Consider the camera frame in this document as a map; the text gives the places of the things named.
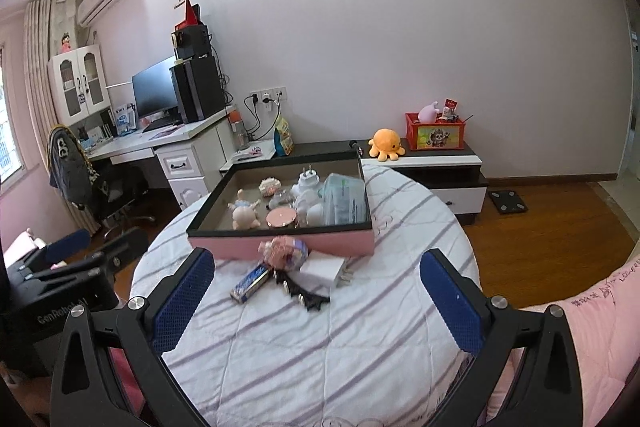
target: plush toy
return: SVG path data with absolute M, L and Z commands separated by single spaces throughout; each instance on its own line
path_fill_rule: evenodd
M 238 190 L 236 203 L 228 204 L 228 207 L 234 211 L 232 214 L 234 230 L 257 229 L 260 227 L 260 221 L 258 221 L 258 216 L 255 213 L 255 207 L 260 204 L 260 201 L 249 203 L 249 201 L 242 199 L 242 192 L 242 188 Z
M 404 149 L 400 146 L 400 136 L 396 131 L 391 129 L 379 129 L 369 140 L 371 150 L 369 156 L 375 158 L 378 156 L 379 162 L 386 161 L 388 157 L 391 161 L 396 161 L 398 155 L 404 154 Z
M 438 102 L 431 105 L 425 105 L 418 113 L 418 121 L 420 123 L 434 123 L 438 117 Z

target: power adapter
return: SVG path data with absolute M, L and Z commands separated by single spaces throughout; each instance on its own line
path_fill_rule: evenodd
M 300 267 L 300 277 L 311 285 L 322 285 L 334 288 L 339 283 L 350 283 L 353 272 L 346 268 L 347 259 L 322 253 L 318 250 L 309 252 L 305 263 Z

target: red storage box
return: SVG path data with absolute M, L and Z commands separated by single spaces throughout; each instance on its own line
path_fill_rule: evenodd
M 406 112 L 404 117 L 406 140 L 412 151 L 465 148 L 465 123 L 460 118 L 451 123 L 420 123 L 416 112 Z

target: plastic bag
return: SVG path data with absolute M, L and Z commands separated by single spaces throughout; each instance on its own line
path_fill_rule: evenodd
M 273 133 L 273 141 L 276 146 L 277 156 L 289 156 L 293 150 L 293 139 L 289 132 L 289 122 L 282 115 L 276 118 L 276 130 Z

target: baseboard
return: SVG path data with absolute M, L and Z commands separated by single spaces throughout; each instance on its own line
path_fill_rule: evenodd
M 561 174 L 559 176 L 520 176 L 514 178 L 487 178 L 490 187 L 518 187 L 523 185 L 561 185 L 565 183 L 609 182 L 617 179 L 611 174 Z

